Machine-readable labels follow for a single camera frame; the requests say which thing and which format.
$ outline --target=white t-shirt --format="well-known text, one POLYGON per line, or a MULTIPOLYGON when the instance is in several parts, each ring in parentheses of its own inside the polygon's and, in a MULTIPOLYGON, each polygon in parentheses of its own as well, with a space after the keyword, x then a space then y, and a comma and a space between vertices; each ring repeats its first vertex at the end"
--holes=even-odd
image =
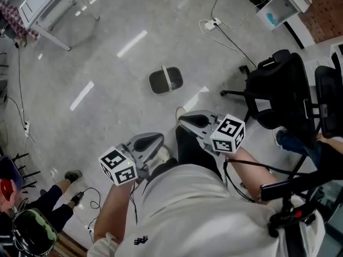
MULTIPOLYGON (((175 167, 146 188, 137 228, 118 246, 108 233, 88 251, 101 256, 288 256, 285 232, 272 238, 269 218, 282 201, 268 205, 234 198, 211 170, 197 165, 175 167)), ((294 198, 295 207, 303 202, 294 198)), ((317 255, 325 230, 316 212, 311 226, 301 223, 308 256, 317 255)))

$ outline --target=blue jeans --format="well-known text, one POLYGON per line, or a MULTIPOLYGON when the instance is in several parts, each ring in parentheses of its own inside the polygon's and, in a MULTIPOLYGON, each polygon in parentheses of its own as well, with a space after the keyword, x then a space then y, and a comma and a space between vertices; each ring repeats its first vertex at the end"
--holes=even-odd
POLYGON ((322 155, 322 145, 320 142, 316 144, 315 149, 310 149, 288 131, 278 131, 276 137, 278 144, 283 149, 310 157, 316 168, 319 168, 320 156, 322 155))

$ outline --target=person's arm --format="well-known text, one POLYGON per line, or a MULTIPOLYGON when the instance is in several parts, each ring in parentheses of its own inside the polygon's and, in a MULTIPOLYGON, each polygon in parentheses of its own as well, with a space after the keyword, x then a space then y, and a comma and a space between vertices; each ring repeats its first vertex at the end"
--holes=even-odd
POLYGON ((121 186, 113 185, 111 187, 95 223, 94 242, 104 238, 107 232, 116 237, 115 242, 118 245, 123 241, 126 214, 134 182, 131 181, 121 186))
POLYGON ((340 154, 343 154, 343 142, 337 141, 336 139, 327 139, 321 133, 317 134, 317 141, 326 143, 337 150, 340 154))
MULTIPOLYGON (((244 148, 239 148, 235 154, 226 154, 226 157, 258 163, 244 148)), ((237 162, 232 162, 232 166, 255 201, 258 201, 262 185, 270 185, 278 182, 266 168, 237 162)))

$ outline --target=black strap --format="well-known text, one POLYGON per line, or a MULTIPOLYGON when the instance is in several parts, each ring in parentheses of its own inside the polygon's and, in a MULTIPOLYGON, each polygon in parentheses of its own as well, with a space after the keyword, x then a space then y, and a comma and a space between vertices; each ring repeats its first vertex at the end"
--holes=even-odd
POLYGON ((300 224, 284 227, 289 257, 306 257, 306 250, 301 235, 300 224))

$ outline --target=person's hand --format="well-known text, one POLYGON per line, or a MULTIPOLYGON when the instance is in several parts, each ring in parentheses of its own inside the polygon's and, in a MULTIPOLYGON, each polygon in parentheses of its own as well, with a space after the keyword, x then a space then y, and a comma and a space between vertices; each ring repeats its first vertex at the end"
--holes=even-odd
POLYGON ((321 133, 317 134, 317 141, 322 143, 327 143, 327 138, 325 138, 321 133))

